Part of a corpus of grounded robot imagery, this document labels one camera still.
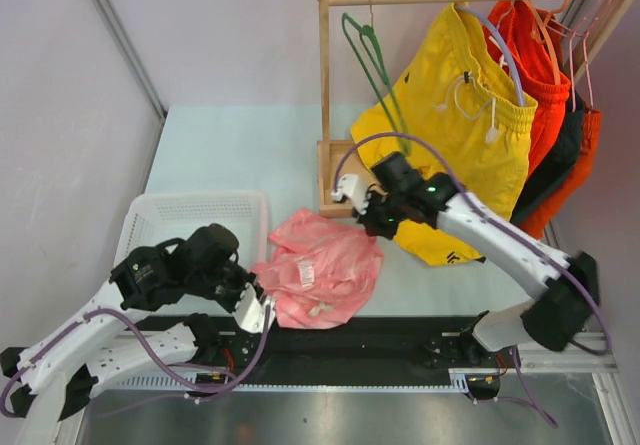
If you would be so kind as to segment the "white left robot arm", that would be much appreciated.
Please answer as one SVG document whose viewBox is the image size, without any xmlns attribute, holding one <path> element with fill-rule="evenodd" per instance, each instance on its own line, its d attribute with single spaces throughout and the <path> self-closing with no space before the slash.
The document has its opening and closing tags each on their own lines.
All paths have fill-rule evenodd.
<svg viewBox="0 0 640 445">
<path fill-rule="evenodd" d="M 215 321 L 194 313 L 145 338 L 138 323 L 185 296 L 218 303 L 246 334 L 265 336 L 275 317 L 254 273 L 238 262 L 236 236 L 219 224 L 132 250 L 116 265 L 96 294 L 46 339 L 1 354 L 8 383 L 1 413 L 24 418 L 55 379 L 62 380 L 64 420 L 104 389 L 156 365 L 173 376 L 174 367 L 207 368 L 223 345 Z"/>
</svg>

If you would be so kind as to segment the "pink patterned shorts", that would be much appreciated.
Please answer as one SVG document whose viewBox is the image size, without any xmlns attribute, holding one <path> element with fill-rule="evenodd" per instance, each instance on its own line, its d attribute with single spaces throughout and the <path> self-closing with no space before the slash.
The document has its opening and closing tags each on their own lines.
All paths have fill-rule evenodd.
<svg viewBox="0 0 640 445">
<path fill-rule="evenodd" d="M 384 255 L 365 231 L 302 208 L 269 237 L 268 261 L 252 271 L 275 298 L 278 325 L 326 330 L 347 323 L 372 297 Z"/>
</svg>

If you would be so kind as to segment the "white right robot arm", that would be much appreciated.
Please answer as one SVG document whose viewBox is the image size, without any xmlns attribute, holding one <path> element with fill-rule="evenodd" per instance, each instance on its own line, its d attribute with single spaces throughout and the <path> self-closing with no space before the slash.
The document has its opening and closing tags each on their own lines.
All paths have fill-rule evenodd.
<svg viewBox="0 0 640 445">
<path fill-rule="evenodd" d="M 335 200 L 351 202 L 368 235 L 393 239 L 402 225 L 442 231 L 478 251 L 528 295 L 521 304 L 476 319 L 461 341 L 469 364 L 484 366 L 497 351 L 528 341 L 561 352 L 592 316 L 599 279 L 588 253 L 570 256 L 534 239 L 459 190 L 450 175 L 422 178 L 398 152 L 378 162 L 373 173 L 381 191 L 345 174 L 333 193 Z"/>
</svg>

